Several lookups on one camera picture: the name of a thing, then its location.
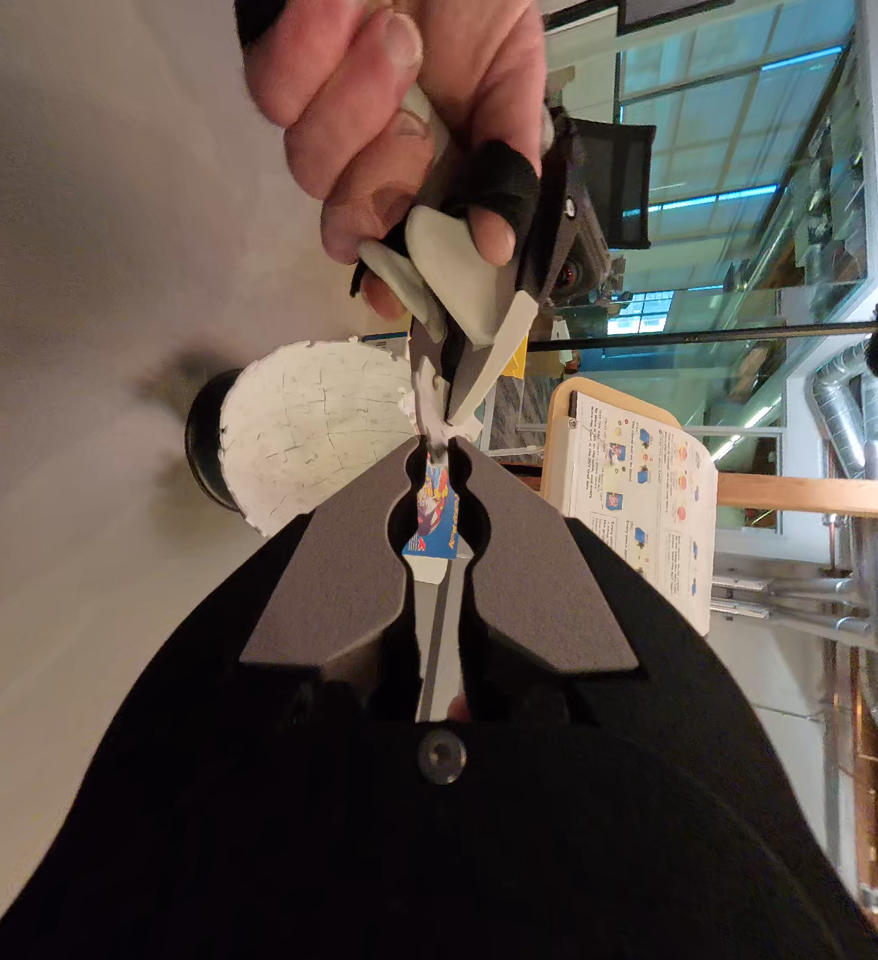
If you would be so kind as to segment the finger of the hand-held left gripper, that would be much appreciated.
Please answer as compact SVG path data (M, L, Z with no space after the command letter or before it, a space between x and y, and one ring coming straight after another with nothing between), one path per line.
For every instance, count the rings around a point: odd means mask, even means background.
M464 426L525 342L540 312L528 293L514 293L505 306L467 308L455 317L452 342L458 353L449 380L445 422Z
M443 374L443 346L443 342L434 342L425 328L410 329L408 351L418 419L429 415L445 420L448 381Z

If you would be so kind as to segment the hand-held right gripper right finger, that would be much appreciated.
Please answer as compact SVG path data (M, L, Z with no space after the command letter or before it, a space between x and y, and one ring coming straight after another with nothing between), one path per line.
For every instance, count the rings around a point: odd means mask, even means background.
M466 440L449 445L458 531L472 553L480 619L562 676L629 673L637 657L565 524L529 486Z

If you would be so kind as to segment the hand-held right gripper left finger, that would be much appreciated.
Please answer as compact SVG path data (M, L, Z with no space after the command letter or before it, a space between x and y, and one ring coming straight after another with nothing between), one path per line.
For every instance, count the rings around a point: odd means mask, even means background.
M413 575L421 439L410 438L316 510L246 643L245 666L321 676L417 676Z

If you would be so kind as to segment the blue printed puzzle piece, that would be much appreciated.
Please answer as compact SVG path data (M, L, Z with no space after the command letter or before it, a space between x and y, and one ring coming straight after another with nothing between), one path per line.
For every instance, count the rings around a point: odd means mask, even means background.
M447 465L428 458L417 495L417 528L402 550L418 583L437 587L458 557L459 505Z

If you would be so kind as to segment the partly built puzzle ball shell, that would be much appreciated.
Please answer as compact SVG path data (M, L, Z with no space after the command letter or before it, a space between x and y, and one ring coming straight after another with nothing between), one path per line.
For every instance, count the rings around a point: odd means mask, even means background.
M220 414L219 464L240 513L265 538L332 502L357 532L385 531L414 502L425 449L407 349L297 342L246 367Z

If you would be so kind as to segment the black round ball stand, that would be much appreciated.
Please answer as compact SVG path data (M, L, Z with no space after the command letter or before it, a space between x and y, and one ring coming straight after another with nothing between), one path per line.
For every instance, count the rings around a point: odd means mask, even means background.
M190 406L184 428L184 450L201 491L219 506L239 514L220 462L221 414L231 388L243 370L225 370L208 380Z

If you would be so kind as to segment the person's left hand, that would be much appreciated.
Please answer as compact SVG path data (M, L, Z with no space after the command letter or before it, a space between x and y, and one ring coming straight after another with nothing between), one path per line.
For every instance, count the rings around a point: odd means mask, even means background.
M236 2L247 87L284 130L291 176L323 203L332 260L406 215L435 153L412 84L463 148L508 145L541 174L544 35L535 2Z

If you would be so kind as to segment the white instruction sign board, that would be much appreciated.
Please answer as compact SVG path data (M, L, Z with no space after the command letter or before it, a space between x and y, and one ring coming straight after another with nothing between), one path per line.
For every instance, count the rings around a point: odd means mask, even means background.
M580 390L570 394L566 420L564 513L705 637L718 486L709 451L678 427Z

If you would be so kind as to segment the light wooden side table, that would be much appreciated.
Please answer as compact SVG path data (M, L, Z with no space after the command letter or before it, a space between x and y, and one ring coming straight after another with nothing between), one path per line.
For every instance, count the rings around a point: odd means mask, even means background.
M682 430L676 418L667 411L589 378L574 377L561 383L550 399L540 487L542 498L556 508L561 507L564 499L560 422L567 415L574 392L623 409L629 415ZM835 513L842 517L878 520L878 479L796 478L721 472L717 504L780 512Z

